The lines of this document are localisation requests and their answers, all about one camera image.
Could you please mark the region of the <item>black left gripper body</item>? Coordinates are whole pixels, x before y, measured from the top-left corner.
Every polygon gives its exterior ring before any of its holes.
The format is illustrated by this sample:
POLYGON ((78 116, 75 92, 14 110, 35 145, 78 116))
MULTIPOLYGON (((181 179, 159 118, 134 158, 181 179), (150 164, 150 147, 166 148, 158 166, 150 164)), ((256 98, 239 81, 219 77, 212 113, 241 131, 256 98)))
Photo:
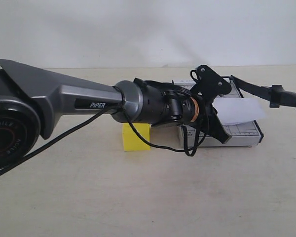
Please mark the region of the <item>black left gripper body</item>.
POLYGON ((200 131, 216 131, 218 118, 212 106, 207 105, 200 96, 190 96, 182 101, 181 123, 200 131))

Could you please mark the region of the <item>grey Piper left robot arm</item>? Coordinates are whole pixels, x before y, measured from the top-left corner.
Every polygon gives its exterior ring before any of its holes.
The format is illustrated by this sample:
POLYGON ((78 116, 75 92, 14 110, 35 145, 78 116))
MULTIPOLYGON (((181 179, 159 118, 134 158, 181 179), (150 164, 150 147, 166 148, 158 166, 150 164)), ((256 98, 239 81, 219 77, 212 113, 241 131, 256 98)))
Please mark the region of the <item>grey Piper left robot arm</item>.
POLYGON ((191 126, 221 143, 230 135, 212 103, 231 86, 206 68, 191 89, 169 82, 104 85, 0 59, 0 169, 19 162, 64 115, 110 114, 119 123, 191 126))

